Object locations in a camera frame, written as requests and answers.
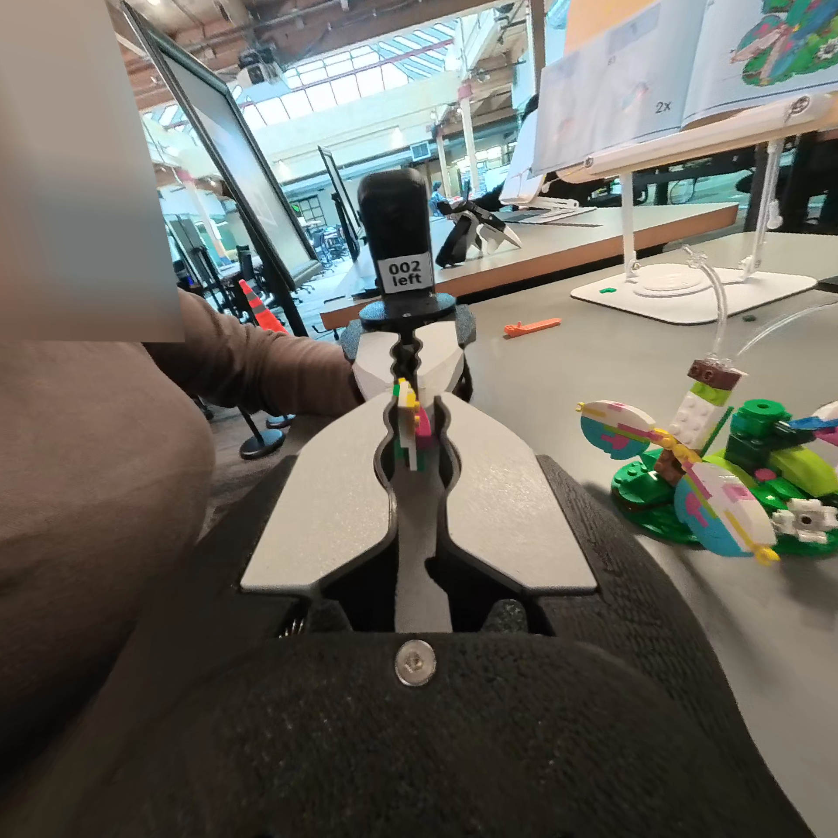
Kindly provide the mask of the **lego instruction booklet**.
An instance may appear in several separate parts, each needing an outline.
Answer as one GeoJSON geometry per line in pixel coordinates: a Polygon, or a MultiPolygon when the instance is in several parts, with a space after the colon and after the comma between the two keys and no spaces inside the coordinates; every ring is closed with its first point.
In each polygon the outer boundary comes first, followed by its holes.
{"type": "Polygon", "coordinates": [[[837,2],[654,2],[541,73],[530,171],[572,182],[836,130],[837,2]]]}

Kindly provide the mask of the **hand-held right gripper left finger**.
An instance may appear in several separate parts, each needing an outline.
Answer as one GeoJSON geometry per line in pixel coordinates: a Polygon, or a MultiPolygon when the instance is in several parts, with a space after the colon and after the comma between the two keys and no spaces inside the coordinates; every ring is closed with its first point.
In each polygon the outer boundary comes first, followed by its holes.
{"type": "Polygon", "coordinates": [[[330,423],[301,449],[241,578],[244,592],[315,596],[395,535],[380,476],[392,393],[330,423]]]}

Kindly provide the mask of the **small multicolour lego assembly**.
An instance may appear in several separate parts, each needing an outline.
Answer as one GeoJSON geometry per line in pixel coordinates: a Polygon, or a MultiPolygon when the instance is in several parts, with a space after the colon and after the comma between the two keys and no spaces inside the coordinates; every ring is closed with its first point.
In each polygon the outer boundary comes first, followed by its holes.
{"type": "Polygon", "coordinates": [[[434,445],[430,419],[406,378],[397,379],[393,394],[396,398],[395,457],[410,471],[423,472],[434,445]]]}

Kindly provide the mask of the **wood edged grey table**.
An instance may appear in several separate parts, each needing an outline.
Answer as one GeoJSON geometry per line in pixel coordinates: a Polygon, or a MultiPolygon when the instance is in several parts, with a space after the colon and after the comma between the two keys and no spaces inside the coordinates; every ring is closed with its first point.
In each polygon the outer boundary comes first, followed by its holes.
{"type": "MultiPolygon", "coordinates": [[[[673,242],[724,230],[737,221],[736,203],[650,205],[634,210],[634,244],[640,259],[673,242]]],[[[596,208],[569,225],[514,224],[522,246],[504,244],[494,254],[436,268],[436,290],[459,302],[481,302],[573,278],[623,261],[621,212],[596,208]]]]}

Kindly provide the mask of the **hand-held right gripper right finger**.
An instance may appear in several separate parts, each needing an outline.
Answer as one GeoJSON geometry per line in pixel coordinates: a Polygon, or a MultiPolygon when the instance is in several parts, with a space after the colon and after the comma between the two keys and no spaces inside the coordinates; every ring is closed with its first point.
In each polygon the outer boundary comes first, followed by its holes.
{"type": "Polygon", "coordinates": [[[532,448],[451,393],[439,395],[450,459],[443,535],[457,556],[516,592],[588,594],[592,569],[532,448]]]}

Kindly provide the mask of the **green butterfly lego model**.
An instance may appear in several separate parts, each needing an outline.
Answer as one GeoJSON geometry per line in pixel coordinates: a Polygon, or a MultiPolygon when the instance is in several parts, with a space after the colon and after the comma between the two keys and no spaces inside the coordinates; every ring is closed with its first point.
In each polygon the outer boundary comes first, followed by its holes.
{"type": "Polygon", "coordinates": [[[727,286],[704,254],[683,246],[686,268],[717,304],[711,350],[688,370],[690,388],[661,426],[622,402],[581,402],[581,432],[613,460],[615,504],[647,531],[718,556],[769,565],[784,555],[836,552],[836,467],[811,445],[836,446],[836,402],[794,418],[782,403],[752,399],[738,409],[745,374],[722,355],[727,286]]]}

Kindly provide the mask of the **spare hand-held gripper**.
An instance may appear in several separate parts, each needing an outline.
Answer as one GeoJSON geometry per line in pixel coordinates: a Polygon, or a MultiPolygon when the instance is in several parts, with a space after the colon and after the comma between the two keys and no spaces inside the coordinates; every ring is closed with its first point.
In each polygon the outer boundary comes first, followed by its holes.
{"type": "Polygon", "coordinates": [[[464,263],[473,247],[488,255],[494,254],[505,243],[516,249],[522,248],[520,238],[510,225],[470,199],[461,199],[454,204],[443,201],[437,208],[454,223],[435,257],[435,264],[440,268],[464,263]]]}

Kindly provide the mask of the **orange traffic cone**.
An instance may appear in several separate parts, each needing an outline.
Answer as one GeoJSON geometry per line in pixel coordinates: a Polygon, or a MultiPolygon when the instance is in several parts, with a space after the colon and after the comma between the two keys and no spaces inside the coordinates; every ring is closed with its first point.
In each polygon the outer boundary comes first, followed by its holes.
{"type": "Polygon", "coordinates": [[[282,322],[267,308],[266,304],[254,292],[248,282],[242,278],[239,279],[238,284],[245,295],[258,326],[268,332],[288,335],[288,330],[283,326],[282,322]]]}

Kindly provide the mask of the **small black framed screen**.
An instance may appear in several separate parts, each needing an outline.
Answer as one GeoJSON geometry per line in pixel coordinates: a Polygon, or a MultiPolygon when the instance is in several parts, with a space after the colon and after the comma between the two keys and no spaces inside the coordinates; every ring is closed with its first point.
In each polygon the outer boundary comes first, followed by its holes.
{"type": "Polygon", "coordinates": [[[352,261],[356,262],[365,241],[360,215],[350,197],[333,154],[321,145],[318,146],[318,151],[333,186],[333,203],[338,212],[346,245],[352,261]]]}

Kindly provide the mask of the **white book stand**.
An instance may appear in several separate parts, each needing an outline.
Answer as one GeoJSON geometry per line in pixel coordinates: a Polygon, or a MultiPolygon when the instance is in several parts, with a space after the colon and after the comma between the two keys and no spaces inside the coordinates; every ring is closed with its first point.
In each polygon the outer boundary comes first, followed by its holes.
{"type": "Polygon", "coordinates": [[[606,179],[613,176],[619,178],[623,193],[621,209],[623,272],[576,288],[571,293],[571,297],[581,302],[594,303],[663,323],[697,325],[715,320],[717,304],[713,291],[705,288],[703,279],[696,278],[695,274],[688,271],[686,261],[644,267],[639,265],[634,245],[634,219],[631,208],[633,175],[644,169],[669,166],[672,163],[761,144],[767,146],[767,162],[764,168],[757,226],[753,234],[751,251],[737,267],[716,268],[727,286],[728,312],[729,314],[744,313],[812,289],[815,285],[814,278],[771,273],[761,269],[762,251],[768,231],[775,229],[781,222],[780,205],[775,197],[775,191],[780,173],[783,145],[786,139],[792,136],[754,141],[717,152],[701,152],[676,162],[654,162],[638,170],[598,174],[593,179],[582,181],[606,179]],[[614,287],[618,290],[610,294],[601,294],[599,289],[603,287],[614,287]]]}
{"type": "Polygon", "coordinates": [[[558,225],[590,208],[591,196],[602,188],[603,180],[568,183],[551,172],[532,173],[536,146],[539,95],[525,106],[515,151],[499,194],[502,207],[516,206],[514,221],[530,225],[558,225]]]}

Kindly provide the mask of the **black stanchion base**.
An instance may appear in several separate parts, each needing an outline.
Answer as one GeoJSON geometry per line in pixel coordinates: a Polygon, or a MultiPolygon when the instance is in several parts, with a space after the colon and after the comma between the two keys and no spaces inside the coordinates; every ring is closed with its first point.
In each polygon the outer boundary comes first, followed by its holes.
{"type": "Polygon", "coordinates": [[[251,415],[243,408],[238,408],[251,431],[251,435],[241,444],[239,456],[243,460],[257,460],[276,453],[284,444],[286,433],[282,429],[267,428],[260,430],[251,415]]]}

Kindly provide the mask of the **person's torso brown shirt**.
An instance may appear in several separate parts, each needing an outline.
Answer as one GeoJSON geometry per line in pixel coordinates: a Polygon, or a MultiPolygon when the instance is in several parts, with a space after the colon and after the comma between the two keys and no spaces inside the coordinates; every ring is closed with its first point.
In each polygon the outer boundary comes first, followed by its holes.
{"type": "Polygon", "coordinates": [[[141,345],[2,341],[2,820],[201,531],[212,433],[141,345]]]}

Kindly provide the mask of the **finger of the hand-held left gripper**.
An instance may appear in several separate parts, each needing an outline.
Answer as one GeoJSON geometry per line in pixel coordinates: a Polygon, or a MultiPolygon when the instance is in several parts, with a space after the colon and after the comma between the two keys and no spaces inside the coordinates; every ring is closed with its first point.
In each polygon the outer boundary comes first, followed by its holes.
{"type": "Polygon", "coordinates": [[[401,346],[398,333],[361,331],[352,371],[364,402],[382,395],[392,395],[398,376],[395,353],[401,346]]]}
{"type": "Polygon", "coordinates": [[[416,393],[421,404],[452,392],[467,399],[467,362],[455,323],[429,323],[415,330],[416,393]]]}

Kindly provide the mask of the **large black framed screen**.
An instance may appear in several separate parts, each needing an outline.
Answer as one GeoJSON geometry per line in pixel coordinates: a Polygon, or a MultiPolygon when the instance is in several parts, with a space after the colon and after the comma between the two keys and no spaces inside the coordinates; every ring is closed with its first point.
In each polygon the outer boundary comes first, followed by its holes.
{"type": "Polygon", "coordinates": [[[120,10],[219,170],[290,329],[308,336],[293,294],[321,263],[229,88],[128,3],[120,10]]]}

